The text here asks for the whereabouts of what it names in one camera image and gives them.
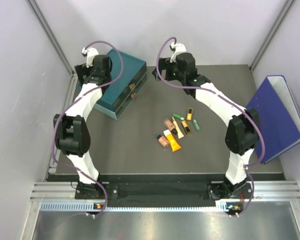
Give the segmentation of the teal drawer organizer box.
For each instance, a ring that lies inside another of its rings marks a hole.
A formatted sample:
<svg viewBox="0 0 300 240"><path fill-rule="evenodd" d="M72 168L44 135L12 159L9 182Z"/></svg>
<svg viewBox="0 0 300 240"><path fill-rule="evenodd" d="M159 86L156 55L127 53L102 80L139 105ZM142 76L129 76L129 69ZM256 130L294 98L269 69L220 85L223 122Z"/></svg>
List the teal drawer organizer box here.
<svg viewBox="0 0 300 240"><path fill-rule="evenodd" d="M147 82L147 62L124 52L123 73L119 80L111 84L94 105L94 109L118 120L140 89Z"/></svg>

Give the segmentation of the green lipstick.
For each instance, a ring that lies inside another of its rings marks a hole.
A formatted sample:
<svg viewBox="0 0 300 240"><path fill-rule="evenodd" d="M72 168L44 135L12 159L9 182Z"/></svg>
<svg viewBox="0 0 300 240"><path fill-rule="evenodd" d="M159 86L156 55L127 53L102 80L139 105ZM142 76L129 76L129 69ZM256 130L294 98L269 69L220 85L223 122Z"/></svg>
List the green lipstick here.
<svg viewBox="0 0 300 240"><path fill-rule="evenodd" d="M193 123L193 125L194 125L196 131L197 131L197 132L200 132L200 131L201 131L201 128L200 128L198 122L197 122L195 119L193 119L193 120L192 120L192 123Z"/></svg>
<svg viewBox="0 0 300 240"><path fill-rule="evenodd" d="M184 121L184 120L185 120L185 118L184 118L183 116L181 116L181 115L179 115L179 114L177 114L177 113L174 113L172 116L173 116L174 118L177 118L177 119L181 120L181 121Z"/></svg>

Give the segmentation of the foundation bottle black cap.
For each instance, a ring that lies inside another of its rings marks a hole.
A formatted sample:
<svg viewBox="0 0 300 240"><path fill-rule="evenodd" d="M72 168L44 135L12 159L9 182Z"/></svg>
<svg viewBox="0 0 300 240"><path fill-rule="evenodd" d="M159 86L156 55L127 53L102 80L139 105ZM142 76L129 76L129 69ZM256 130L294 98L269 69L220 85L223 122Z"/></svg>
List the foundation bottle black cap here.
<svg viewBox="0 0 300 240"><path fill-rule="evenodd" d="M172 121L169 118L164 119L163 123L167 127L167 129L170 130L171 133L175 135L178 133L175 125L172 123Z"/></svg>

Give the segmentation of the gold black lipstick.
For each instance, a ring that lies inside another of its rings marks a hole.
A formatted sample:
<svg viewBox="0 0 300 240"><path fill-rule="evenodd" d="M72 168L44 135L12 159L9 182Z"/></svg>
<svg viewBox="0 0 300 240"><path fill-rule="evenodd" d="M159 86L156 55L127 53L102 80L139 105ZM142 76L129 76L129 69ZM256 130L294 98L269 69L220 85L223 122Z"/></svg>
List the gold black lipstick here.
<svg viewBox="0 0 300 240"><path fill-rule="evenodd" d="M189 134L192 133L192 131L191 131L190 127L188 126L186 120L181 121L181 124L182 124L182 127L183 127L186 135L189 135Z"/></svg>

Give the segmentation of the beige concealer tube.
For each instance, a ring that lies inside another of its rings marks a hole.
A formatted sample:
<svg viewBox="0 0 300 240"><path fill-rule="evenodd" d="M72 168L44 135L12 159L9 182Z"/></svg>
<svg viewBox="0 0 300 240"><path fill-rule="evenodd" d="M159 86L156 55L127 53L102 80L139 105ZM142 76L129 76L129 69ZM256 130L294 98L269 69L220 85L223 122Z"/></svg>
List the beige concealer tube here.
<svg viewBox="0 0 300 240"><path fill-rule="evenodd" d="M177 131L177 136L178 136L178 138L179 138L179 139L183 138L183 137L184 137L184 134L182 133L182 131L181 131L181 129L180 129L180 127L179 127L179 125L178 125L178 123L177 123L177 121L176 121L176 119L175 119L174 117L172 117L172 123L173 123L174 126L175 126L175 129L176 129L176 131Z"/></svg>

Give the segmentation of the small foundation bottle dropper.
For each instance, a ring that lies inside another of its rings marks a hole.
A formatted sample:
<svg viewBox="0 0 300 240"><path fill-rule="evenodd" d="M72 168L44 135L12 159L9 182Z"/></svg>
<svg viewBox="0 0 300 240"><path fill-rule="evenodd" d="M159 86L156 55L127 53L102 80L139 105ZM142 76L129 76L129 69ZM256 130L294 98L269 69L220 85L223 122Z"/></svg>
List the small foundation bottle dropper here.
<svg viewBox="0 0 300 240"><path fill-rule="evenodd" d="M161 135L157 131L154 132L154 136L157 138L158 142L164 147L167 148L170 145L170 142L166 139L165 136Z"/></svg>

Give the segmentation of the orange cream tube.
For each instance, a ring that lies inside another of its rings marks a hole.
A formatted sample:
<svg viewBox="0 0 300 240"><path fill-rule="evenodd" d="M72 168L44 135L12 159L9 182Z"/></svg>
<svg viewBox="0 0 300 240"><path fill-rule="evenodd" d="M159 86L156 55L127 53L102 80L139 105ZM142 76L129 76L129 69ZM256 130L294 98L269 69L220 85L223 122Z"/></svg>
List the orange cream tube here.
<svg viewBox="0 0 300 240"><path fill-rule="evenodd" d="M176 152L177 150L181 149L181 146L176 141L175 137L173 136L173 134L170 130L168 130L168 129L164 130L163 134L166 137L166 139L169 141L170 147L171 147L173 152Z"/></svg>

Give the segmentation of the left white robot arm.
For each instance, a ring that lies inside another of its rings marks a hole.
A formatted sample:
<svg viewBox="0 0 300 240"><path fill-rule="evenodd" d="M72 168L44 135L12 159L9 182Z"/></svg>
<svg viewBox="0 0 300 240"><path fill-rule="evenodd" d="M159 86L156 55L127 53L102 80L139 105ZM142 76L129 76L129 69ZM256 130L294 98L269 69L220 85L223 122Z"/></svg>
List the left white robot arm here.
<svg viewBox="0 0 300 240"><path fill-rule="evenodd" d="M112 66L112 60L107 55L96 53L87 56L85 64L76 66L78 77L83 80L79 95L64 113L53 118L52 148L67 156L71 167L77 171L76 191L80 198L105 196L104 187L98 181L99 171L89 153L91 136L86 121L112 81Z"/></svg>

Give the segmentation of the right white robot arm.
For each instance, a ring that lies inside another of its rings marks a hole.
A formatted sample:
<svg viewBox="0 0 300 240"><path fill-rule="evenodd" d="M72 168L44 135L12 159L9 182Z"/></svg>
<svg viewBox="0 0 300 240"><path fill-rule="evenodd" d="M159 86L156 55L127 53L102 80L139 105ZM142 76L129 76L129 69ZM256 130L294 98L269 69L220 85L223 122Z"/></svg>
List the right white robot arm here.
<svg viewBox="0 0 300 240"><path fill-rule="evenodd" d="M256 144L260 140L258 111L237 105L204 75L198 73L195 58L183 52L175 59L157 57L152 74L158 79L178 81L184 92L212 110L226 125L225 144L230 151L229 164L221 189L210 185L210 196L235 198L247 182L247 168Z"/></svg>

